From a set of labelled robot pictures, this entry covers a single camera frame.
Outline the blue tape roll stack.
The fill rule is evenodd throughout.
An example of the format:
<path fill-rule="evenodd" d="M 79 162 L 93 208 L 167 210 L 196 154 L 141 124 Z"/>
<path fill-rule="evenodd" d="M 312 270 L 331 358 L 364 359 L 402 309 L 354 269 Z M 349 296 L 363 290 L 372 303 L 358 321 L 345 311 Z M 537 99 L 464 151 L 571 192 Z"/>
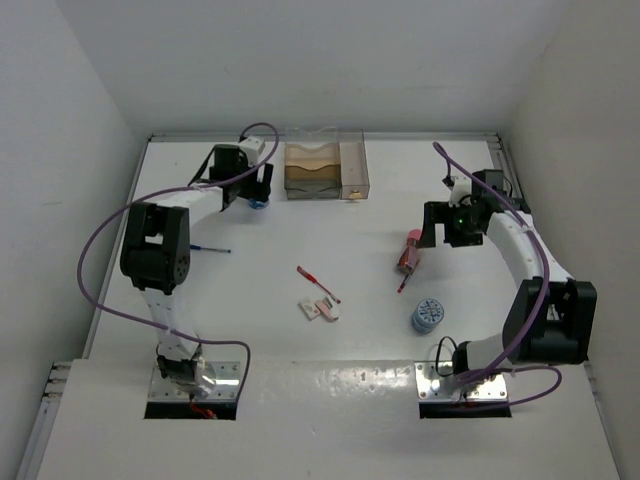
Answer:
<path fill-rule="evenodd" d="M 249 206 L 254 210 L 262 210 L 269 206 L 268 200 L 262 201 L 255 198 L 250 199 L 248 203 L 249 203 Z"/>

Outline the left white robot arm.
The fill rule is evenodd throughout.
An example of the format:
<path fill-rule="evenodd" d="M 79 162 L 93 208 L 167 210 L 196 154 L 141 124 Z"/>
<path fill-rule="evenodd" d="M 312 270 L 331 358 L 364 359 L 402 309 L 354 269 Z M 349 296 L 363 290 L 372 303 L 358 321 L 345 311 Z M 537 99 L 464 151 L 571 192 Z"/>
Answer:
<path fill-rule="evenodd" d="M 185 188 L 159 200 L 136 201 L 129 209 L 121 272 L 141 292 L 151 321 L 161 326 L 156 351 L 161 376 L 196 398 L 213 392 L 216 376 L 184 303 L 191 229 L 237 198 L 254 208 L 268 204 L 273 166 L 260 159 L 264 148 L 265 141 L 254 136 L 216 144 Z"/>

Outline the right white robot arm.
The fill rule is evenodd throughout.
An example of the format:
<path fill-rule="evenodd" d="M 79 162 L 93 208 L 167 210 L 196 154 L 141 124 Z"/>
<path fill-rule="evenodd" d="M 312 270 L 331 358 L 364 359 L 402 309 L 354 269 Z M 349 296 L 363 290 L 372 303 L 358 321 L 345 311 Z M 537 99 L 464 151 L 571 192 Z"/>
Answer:
<path fill-rule="evenodd" d="M 517 288 L 500 333 L 456 347 L 452 363 L 457 379 L 472 383 L 500 368 L 587 361 L 595 286 L 575 279 L 554 259 L 526 201 L 505 191 L 502 171 L 448 175 L 443 182 L 450 197 L 425 203 L 419 247 L 435 247 L 437 226 L 443 226 L 444 241 L 453 248 L 490 240 Z"/>

